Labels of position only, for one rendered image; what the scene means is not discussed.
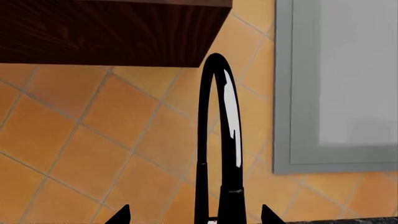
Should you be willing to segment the grey framed window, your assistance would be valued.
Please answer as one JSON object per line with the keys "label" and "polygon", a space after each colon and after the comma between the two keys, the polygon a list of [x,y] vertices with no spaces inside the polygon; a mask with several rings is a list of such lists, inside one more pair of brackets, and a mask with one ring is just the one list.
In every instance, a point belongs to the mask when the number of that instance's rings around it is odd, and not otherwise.
{"label": "grey framed window", "polygon": [[272,171],[398,171],[398,0],[275,0]]}

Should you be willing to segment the dark wood wall cabinet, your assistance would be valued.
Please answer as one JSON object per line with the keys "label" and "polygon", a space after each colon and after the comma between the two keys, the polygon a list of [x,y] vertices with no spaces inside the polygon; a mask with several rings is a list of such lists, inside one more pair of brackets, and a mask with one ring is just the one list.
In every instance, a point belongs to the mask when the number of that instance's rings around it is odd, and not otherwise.
{"label": "dark wood wall cabinet", "polygon": [[199,67],[233,0],[0,0],[0,63]]}

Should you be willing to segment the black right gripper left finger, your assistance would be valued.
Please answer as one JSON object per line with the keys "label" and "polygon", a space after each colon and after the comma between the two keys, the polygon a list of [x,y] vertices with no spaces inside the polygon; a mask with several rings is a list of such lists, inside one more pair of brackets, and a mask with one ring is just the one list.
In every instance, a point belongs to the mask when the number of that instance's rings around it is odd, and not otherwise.
{"label": "black right gripper left finger", "polygon": [[123,206],[116,214],[114,214],[105,224],[130,224],[131,213],[129,205]]}

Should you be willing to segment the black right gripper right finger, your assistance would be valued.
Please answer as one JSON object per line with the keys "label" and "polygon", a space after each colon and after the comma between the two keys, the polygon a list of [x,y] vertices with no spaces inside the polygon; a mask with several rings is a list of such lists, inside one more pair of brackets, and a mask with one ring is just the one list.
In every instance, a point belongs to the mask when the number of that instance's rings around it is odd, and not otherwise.
{"label": "black right gripper right finger", "polygon": [[284,224],[284,221],[267,205],[262,205],[261,222],[262,224]]}

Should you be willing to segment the black gooseneck faucet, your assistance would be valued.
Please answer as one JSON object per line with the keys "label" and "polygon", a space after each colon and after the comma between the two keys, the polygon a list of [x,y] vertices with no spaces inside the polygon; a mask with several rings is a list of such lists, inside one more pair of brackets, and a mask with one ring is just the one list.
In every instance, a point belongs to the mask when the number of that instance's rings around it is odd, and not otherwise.
{"label": "black gooseneck faucet", "polygon": [[207,57],[201,75],[194,224],[209,224],[211,220],[208,203],[207,124],[213,82],[217,87],[221,130],[221,188],[216,224],[246,224],[239,103],[233,73],[221,54]]}

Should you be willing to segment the dark speckled countertop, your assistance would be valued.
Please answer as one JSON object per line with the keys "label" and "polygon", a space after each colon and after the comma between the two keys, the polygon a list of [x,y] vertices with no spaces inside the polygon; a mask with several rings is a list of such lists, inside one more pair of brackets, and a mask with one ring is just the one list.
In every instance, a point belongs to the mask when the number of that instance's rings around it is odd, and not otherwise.
{"label": "dark speckled countertop", "polygon": [[286,224],[398,224],[398,217],[317,220],[307,222],[287,222]]}

